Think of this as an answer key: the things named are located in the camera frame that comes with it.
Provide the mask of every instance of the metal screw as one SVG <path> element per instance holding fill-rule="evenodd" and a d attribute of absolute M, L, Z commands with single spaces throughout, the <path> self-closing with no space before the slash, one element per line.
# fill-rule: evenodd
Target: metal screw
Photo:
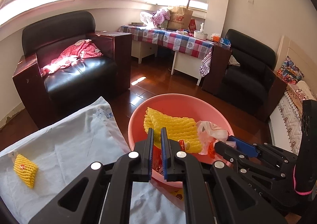
<path fill-rule="evenodd" d="M 179 151 L 179 152 L 176 153 L 176 156 L 177 156 L 178 158 L 185 158 L 186 155 L 187 155 L 187 154 L 186 154 L 185 152 L 183 152 L 183 151 Z"/>
<path fill-rule="evenodd" d="M 224 163 L 222 161 L 216 161 L 214 163 L 215 167 L 218 168 L 218 169 L 222 169 L 224 168 Z"/>
<path fill-rule="evenodd" d="M 138 152 L 130 152 L 129 154 L 128 154 L 128 156 L 129 156 L 129 158 L 131 158 L 131 159 L 135 159 L 135 158 L 137 158 L 138 157 Z"/>
<path fill-rule="evenodd" d="M 101 168 L 101 163 L 100 162 L 94 162 L 90 165 L 90 167 L 93 169 L 93 170 L 98 170 Z"/>

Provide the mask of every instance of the blue gripper pad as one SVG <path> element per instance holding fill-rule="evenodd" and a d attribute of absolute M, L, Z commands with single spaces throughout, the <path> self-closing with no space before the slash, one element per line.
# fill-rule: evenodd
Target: blue gripper pad
<path fill-rule="evenodd" d="M 228 137 L 228 141 L 236 142 L 237 143 L 237 150 L 242 152 L 243 154 L 247 155 L 249 158 L 257 157 L 259 155 L 256 152 L 256 148 L 253 145 L 246 143 L 246 142 L 234 137 L 233 135 Z"/>
<path fill-rule="evenodd" d="M 166 128 L 161 129 L 161 150 L 164 179 L 167 180 L 167 168 L 171 165 L 170 144 L 167 138 Z"/>
<path fill-rule="evenodd" d="M 152 163 L 153 163 L 153 141 L 154 141 L 154 130 L 151 128 L 151 133 L 150 133 L 150 155 L 149 155 L 149 180 L 152 178 Z"/>

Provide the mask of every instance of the paper shopping bag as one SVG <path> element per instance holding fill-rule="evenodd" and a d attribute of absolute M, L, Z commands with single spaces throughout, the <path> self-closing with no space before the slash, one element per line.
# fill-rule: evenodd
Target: paper shopping bag
<path fill-rule="evenodd" d="M 191 16 L 193 14 L 193 11 L 186 9 L 184 7 L 169 7 L 168 9 L 171 13 L 171 17 L 168 21 L 167 29 L 188 30 L 189 22 L 191 22 Z"/>

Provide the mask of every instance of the pink plastic basin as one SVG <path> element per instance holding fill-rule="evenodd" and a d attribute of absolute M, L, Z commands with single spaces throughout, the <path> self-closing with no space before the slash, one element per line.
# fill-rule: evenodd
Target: pink plastic basin
<path fill-rule="evenodd" d="M 131 150 L 134 149 L 134 143 L 147 138 L 143 121 L 145 111 L 148 107 L 173 117 L 189 117 L 193 118 L 196 122 L 199 120 L 210 121 L 226 129 L 229 135 L 234 135 L 225 117 L 207 102 L 185 94 L 162 94 L 146 100 L 133 112 L 128 126 L 128 139 Z M 153 149 L 153 161 L 155 161 L 159 157 L 158 152 L 160 150 L 155 146 Z M 208 155 L 199 155 L 196 153 L 193 153 L 193 155 L 201 162 L 212 162 L 212 159 Z M 152 178 L 160 182 L 161 186 L 171 191 L 183 186 L 181 182 L 167 182 L 155 170 L 152 171 Z"/>

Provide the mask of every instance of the black leather armchair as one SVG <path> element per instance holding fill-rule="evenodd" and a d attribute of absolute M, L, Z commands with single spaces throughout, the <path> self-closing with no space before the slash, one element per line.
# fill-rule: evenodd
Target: black leather armchair
<path fill-rule="evenodd" d="M 103 57 L 80 59 L 43 79 L 40 68 L 78 40 L 91 39 Z M 130 87 L 132 35 L 95 31 L 87 11 L 69 12 L 31 24 L 22 32 L 24 55 L 13 75 L 15 87 L 38 128 Z"/>
<path fill-rule="evenodd" d="M 286 84 L 272 71 L 275 52 L 259 41 L 229 29 L 232 50 L 214 48 L 203 89 L 265 121 L 277 106 Z M 240 66 L 228 66 L 231 54 Z"/>

